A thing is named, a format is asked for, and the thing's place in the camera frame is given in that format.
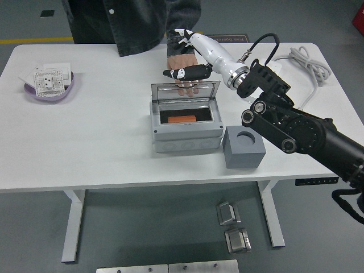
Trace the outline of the person's left hand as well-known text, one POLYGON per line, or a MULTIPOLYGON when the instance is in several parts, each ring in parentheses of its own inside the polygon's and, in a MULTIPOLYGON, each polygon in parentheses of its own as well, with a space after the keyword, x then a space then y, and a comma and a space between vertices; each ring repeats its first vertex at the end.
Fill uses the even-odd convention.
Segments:
MULTIPOLYGON (((194 54, 182 54, 182 55, 175 55, 167 57, 167 69, 168 70, 175 70, 186 68, 189 66, 197 65, 198 61, 194 54)), ((188 96, 193 97, 195 94, 198 93, 198 90, 192 91, 190 89, 184 89, 184 87, 192 87, 191 82, 182 82, 179 80, 175 80, 175 83, 179 86, 177 90, 180 96, 188 96)))

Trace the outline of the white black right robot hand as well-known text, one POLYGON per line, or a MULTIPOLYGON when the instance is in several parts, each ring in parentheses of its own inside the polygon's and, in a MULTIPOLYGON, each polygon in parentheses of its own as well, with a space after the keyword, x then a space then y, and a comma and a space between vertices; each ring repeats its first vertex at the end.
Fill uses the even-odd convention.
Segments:
POLYGON ((242 61, 236 61, 219 42, 191 30, 176 29, 183 37, 180 41, 187 47, 193 47, 207 64, 193 65, 186 68, 165 70, 164 76, 179 81, 197 81, 208 79, 212 72, 222 76, 225 85, 237 90, 249 74, 249 68, 242 61))

